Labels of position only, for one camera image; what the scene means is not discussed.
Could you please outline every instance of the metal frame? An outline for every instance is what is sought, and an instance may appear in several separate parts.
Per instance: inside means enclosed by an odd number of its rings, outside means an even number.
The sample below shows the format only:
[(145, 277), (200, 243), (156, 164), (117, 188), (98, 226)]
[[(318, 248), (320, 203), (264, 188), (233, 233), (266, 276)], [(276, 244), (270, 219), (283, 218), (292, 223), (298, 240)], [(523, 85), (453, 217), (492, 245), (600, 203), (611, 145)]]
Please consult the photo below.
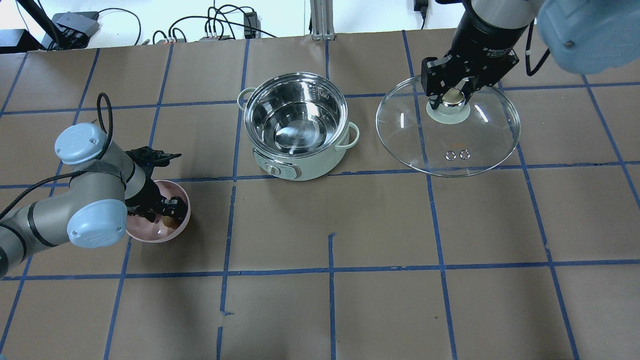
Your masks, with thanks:
[(333, 0), (311, 0), (311, 38), (333, 40)]

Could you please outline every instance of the white handle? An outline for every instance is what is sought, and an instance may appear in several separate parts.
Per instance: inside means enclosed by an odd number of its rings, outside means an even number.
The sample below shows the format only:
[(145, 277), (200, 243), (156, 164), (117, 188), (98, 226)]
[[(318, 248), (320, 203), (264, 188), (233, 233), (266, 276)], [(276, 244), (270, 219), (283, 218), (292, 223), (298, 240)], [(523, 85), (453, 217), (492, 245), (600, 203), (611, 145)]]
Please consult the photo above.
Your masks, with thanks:
[(236, 99), (236, 104), (238, 104), (238, 108), (240, 108), (240, 110), (244, 111), (244, 107), (242, 106), (242, 104), (240, 104), (240, 100), (242, 100), (246, 94), (249, 94), (250, 92), (254, 92), (254, 91), (255, 91), (255, 88), (246, 88), (242, 90), (240, 94), (238, 94), (238, 97)]
[(360, 139), (360, 129), (358, 128), (358, 126), (356, 124), (354, 124), (354, 123), (352, 123), (350, 121), (349, 121), (348, 127), (350, 129), (354, 129), (356, 131), (356, 137), (355, 137), (355, 139), (353, 139), (352, 142), (348, 143), (347, 145), (336, 145), (335, 146), (335, 150), (336, 151), (350, 149), (355, 144), (358, 143), (358, 140)]

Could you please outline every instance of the metal ring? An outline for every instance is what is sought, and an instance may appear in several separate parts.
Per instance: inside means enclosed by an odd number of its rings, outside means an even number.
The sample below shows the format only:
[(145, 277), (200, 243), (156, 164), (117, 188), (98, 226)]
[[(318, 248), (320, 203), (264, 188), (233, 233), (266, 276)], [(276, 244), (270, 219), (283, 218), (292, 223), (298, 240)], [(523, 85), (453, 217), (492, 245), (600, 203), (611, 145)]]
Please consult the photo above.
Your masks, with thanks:
[(469, 159), (470, 157), (471, 157), (471, 153), (469, 152), (469, 150), (466, 150), (466, 149), (465, 149), (465, 150), (462, 150), (462, 151), (460, 152), (460, 158), (461, 158), (462, 160), (467, 160), (467, 159)]

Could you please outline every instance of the pink bowl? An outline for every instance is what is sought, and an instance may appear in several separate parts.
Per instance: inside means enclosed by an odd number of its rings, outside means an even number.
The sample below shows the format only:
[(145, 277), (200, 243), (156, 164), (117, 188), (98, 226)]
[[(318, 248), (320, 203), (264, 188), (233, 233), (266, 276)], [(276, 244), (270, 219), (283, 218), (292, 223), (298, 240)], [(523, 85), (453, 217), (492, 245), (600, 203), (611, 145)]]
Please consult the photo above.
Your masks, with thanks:
[(149, 222), (147, 219), (135, 215), (127, 216), (127, 234), (145, 243), (163, 243), (173, 239), (187, 227), (187, 223), (191, 217), (189, 196), (180, 185), (169, 180), (154, 180), (154, 182), (160, 189), (160, 194), (167, 199), (170, 199), (172, 196), (181, 197), (182, 200), (187, 203), (187, 215), (184, 217), (182, 224), (175, 230), (166, 227), (162, 223), (162, 216), (157, 214), (156, 221), (154, 222)]

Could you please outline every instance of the transparent lid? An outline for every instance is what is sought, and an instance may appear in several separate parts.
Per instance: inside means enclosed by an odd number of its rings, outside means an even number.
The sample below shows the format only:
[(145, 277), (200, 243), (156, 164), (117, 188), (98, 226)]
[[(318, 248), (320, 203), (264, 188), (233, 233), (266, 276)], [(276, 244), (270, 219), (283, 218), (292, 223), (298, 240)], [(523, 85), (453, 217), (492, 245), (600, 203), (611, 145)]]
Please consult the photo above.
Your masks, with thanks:
[(435, 176), (463, 177), (496, 167), (516, 148), (520, 118), (500, 90), (476, 91), (455, 115), (432, 110), (421, 90), (415, 76), (391, 89), (378, 106), (378, 136), (400, 162)]

